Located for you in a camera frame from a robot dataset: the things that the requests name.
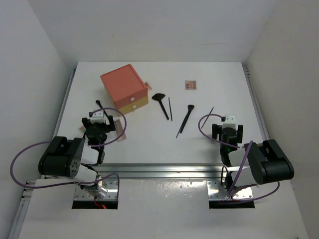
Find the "orange drawer box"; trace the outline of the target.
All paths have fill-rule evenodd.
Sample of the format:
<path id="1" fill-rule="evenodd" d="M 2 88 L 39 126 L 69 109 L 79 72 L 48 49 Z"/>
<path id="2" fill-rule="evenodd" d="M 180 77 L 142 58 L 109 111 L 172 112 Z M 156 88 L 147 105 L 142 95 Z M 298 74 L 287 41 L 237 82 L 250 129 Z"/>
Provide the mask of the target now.
<path id="1" fill-rule="evenodd" d="M 122 66 L 118 69 L 105 73 L 101 75 L 100 78 L 111 99 L 113 93 L 120 89 L 133 88 L 134 90 L 137 90 L 146 87 L 145 83 L 142 81 L 142 79 L 140 78 L 140 76 L 131 64 Z"/>

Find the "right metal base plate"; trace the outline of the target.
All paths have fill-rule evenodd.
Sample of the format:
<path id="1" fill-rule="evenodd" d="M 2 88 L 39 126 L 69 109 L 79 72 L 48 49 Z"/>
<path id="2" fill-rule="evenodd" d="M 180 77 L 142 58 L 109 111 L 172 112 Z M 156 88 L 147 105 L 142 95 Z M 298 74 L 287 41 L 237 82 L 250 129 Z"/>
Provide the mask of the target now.
<path id="1" fill-rule="evenodd" d="M 243 201 L 253 199 L 253 186 L 236 187 L 228 194 L 227 189 L 221 186 L 220 180 L 207 180 L 206 183 L 209 201 Z"/>

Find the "black fan brush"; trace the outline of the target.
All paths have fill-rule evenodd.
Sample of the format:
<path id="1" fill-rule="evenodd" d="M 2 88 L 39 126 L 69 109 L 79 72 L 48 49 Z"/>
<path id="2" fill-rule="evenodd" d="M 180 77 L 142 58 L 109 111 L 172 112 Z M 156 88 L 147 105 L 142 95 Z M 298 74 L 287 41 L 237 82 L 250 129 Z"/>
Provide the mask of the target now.
<path id="1" fill-rule="evenodd" d="M 161 109 L 162 109 L 162 111 L 163 111 L 163 113 L 164 113 L 166 119 L 169 120 L 169 117 L 168 117 L 168 114 L 167 114 L 167 112 L 166 112 L 166 109 L 165 109 L 165 107 L 164 107 L 164 105 L 163 105 L 163 103 L 162 103 L 162 99 L 163 99 L 164 97 L 165 97 L 165 94 L 156 93 L 156 94 L 154 94 L 154 95 L 152 96 L 152 99 L 153 99 L 154 101 L 157 101 L 157 102 L 159 103 L 159 105 L 160 105 L 160 107 L 161 107 Z"/>

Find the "aluminium rail frame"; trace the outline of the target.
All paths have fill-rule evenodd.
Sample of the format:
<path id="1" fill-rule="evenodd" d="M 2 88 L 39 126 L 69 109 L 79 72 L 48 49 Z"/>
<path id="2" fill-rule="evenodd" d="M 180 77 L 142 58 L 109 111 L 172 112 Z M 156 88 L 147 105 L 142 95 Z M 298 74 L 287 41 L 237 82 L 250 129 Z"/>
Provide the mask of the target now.
<path id="1" fill-rule="evenodd" d="M 261 141 L 239 62 L 134 62 L 152 93 L 171 97 L 173 121 L 159 105 L 127 114 L 127 139 L 106 146 L 104 169 L 120 175 L 115 210 L 73 209 L 73 185 L 34 190 L 20 231 L 22 239 L 287 239 L 292 224 L 280 214 L 280 193 L 253 209 L 210 209 L 207 176 L 219 163 L 219 146 L 197 128 L 209 111 L 234 114 L 244 141 Z M 186 90 L 185 80 L 196 80 Z M 182 131 L 176 135 L 194 105 Z"/>

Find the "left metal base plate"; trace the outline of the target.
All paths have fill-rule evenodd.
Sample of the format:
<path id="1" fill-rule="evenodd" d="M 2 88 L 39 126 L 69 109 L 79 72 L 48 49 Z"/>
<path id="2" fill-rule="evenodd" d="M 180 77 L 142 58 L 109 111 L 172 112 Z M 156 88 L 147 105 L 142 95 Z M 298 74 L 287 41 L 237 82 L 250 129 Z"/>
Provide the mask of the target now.
<path id="1" fill-rule="evenodd" d="M 118 193 L 118 182 L 106 179 L 93 186 L 76 186 L 75 201 L 116 201 Z"/>

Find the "square nine-pan blush palette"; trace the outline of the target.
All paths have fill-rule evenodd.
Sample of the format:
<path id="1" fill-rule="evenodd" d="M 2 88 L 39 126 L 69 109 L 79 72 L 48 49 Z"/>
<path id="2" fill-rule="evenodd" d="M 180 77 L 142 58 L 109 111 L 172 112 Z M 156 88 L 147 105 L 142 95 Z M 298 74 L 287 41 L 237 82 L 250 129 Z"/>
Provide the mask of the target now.
<path id="1" fill-rule="evenodd" d="M 196 90 L 197 89 L 196 80 L 185 80 L 184 83 L 185 83 L 186 90 Z"/>

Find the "orange top drawer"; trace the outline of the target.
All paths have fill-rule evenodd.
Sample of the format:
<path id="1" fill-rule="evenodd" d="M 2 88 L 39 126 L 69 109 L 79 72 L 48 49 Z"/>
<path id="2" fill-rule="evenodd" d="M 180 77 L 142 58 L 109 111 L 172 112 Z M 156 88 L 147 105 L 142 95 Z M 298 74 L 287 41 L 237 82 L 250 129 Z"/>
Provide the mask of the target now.
<path id="1" fill-rule="evenodd" d="M 148 90 L 146 87 L 134 90 L 133 88 L 123 88 L 115 91 L 112 95 L 114 105 L 116 108 L 122 108 L 136 100 L 144 98 L 148 95 Z"/>

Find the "black round-head brush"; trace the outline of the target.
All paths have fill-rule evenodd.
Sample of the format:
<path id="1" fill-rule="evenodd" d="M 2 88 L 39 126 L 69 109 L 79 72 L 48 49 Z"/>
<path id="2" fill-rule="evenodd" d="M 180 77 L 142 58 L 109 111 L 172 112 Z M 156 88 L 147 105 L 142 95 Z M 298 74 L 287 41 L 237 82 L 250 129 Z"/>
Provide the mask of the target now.
<path id="1" fill-rule="evenodd" d="M 96 104 L 97 104 L 101 109 L 103 108 L 103 106 L 102 106 L 100 100 L 96 100 Z M 106 116 L 107 119 L 110 119 L 110 116 L 106 113 L 105 110 L 103 110 L 103 113 L 104 113 L 104 115 Z"/>

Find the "black angled powder brush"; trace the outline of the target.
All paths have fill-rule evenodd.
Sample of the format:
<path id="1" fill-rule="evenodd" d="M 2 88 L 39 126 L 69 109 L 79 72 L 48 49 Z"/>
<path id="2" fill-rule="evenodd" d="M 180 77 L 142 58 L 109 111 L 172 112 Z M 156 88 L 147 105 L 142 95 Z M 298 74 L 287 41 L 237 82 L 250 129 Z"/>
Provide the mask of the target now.
<path id="1" fill-rule="evenodd" d="M 182 133 L 182 131 L 183 131 L 183 129 L 184 129 L 184 127 L 185 127 L 185 125 L 186 125 L 186 123 L 187 123 L 187 121 L 188 121 L 188 118 L 189 118 L 189 116 L 190 116 L 192 110 L 194 109 L 194 107 L 195 107 L 194 105 L 188 105 L 188 106 L 187 106 L 188 112 L 187 112 L 186 116 L 184 117 L 184 120 L 183 120 L 183 122 L 182 122 L 182 124 L 181 124 L 181 126 L 180 126 L 180 128 L 179 128 L 179 131 L 178 131 L 178 133 L 177 133 L 177 135 L 176 135 L 175 138 L 177 138 L 178 135 L 179 135 L 180 133 Z"/>

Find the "long brown eyeshadow palette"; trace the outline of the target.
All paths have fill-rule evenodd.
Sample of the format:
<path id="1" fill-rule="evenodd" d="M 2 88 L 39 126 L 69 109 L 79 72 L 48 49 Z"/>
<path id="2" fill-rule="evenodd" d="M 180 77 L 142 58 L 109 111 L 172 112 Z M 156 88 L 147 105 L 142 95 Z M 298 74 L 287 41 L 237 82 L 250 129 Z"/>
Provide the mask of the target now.
<path id="1" fill-rule="evenodd" d="M 119 137 L 119 135 L 123 132 L 124 127 L 122 125 L 121 119 L 116 119 L 114 120 L 114 124 L 115 124 L 115 132 L 116 132 L 116 136 L 118 137 L 117 142 L 121 142 L 127 139 L 127 136 L 125 133 L 122 134 L 121 137 Z"/>

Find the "small palette behind box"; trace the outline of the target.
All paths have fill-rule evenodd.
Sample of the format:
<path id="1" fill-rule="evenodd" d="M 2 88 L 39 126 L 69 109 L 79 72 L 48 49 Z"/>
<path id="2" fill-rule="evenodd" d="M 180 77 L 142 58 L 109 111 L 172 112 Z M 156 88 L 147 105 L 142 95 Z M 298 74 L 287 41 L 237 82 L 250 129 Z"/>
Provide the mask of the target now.
<path id="1" fill-rule="evenodd" d="M 152 90 L 152 87 L 150 86 L 150 84 L 148 82 L 145 82 L 145 86 L 147 87 L 148 91 Z"/>

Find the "colourful square eyeshadow palette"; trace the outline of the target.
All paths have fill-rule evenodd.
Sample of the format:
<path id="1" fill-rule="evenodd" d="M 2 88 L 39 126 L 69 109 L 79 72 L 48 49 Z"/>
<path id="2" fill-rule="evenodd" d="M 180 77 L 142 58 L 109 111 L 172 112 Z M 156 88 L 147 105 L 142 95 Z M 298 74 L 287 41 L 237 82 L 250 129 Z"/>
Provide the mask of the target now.
<path id="1" fill-rule="evenodd" d="M 84 126 L 81 126 L 81 127 L 79 128 L 79 130 L 80 130 L 82 133 L 84 133 L 84 132 L 86 131 L 86 128 L 85 128 Z"/>

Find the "thin black liner brush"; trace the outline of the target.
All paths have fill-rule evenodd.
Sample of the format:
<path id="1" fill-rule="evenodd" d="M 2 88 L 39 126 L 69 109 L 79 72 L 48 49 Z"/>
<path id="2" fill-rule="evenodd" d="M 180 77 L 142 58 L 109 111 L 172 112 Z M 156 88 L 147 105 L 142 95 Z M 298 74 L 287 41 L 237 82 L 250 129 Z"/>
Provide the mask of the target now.
<path id="1" fill-rule="evenodd" d="M 170 97 L 168 97 L 168 104 L 169 104 L 169 113 L 170 113 L 170 120 L 173 121 L 172 118 L 172 110 L 171 110 L 171 102 L 170 102 Z"/>

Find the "yellow bottom drawer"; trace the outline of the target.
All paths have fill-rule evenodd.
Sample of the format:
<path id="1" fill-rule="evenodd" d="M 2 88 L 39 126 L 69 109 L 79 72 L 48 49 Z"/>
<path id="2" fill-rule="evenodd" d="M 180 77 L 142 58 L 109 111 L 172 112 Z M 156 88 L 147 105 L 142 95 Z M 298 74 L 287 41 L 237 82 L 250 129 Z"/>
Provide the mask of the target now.
<path id="1" fill-rule="evenodd" d="M 121 108 L 119 108 L 118 110 L 119 110 L 122 114 L 126 115 L 126 114 L 128 114 L 128 113 L 130 113 L 130 112 L 133 112 L 133 111 L 135 111 L 135 110 L 137 110 L 137 109 L 139 109 L 139 108 L 141 108 L 141 107 L 147 105 L 148 103 L 149 103 L 149 98 L 148 98 L 148 96 L 146 96 L 146 97 L 141 98 L 141 99 L 139 99 L 139 100 L 137 100 L 137 101 L 134 101 L 134 102 L 132 102 L 132 103 L 129 103 L 128 105 L 126 105 L 126 106 L 124 106 L 124 107 L 121 107 Z"/>

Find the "metal base plate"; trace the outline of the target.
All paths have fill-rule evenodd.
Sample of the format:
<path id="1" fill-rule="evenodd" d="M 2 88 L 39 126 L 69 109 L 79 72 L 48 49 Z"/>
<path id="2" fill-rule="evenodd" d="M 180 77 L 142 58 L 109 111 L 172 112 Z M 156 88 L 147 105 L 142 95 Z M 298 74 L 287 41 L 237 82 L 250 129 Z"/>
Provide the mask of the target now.
<path id="1" fill-rule="evenodd" d="M 106 179 L 93 186 L 76 186 L 75 201 L 116 201 L 118 193 L 118 182 Z"/>
<path id="2" fill-rule="evenodd" d="M 206 183 L 209 201 L 243 201 L 253 199 L 253 186 L 236 187 L 228 194 L 227 189 L 221 186 L 220 180 L 207 180 Z"/>

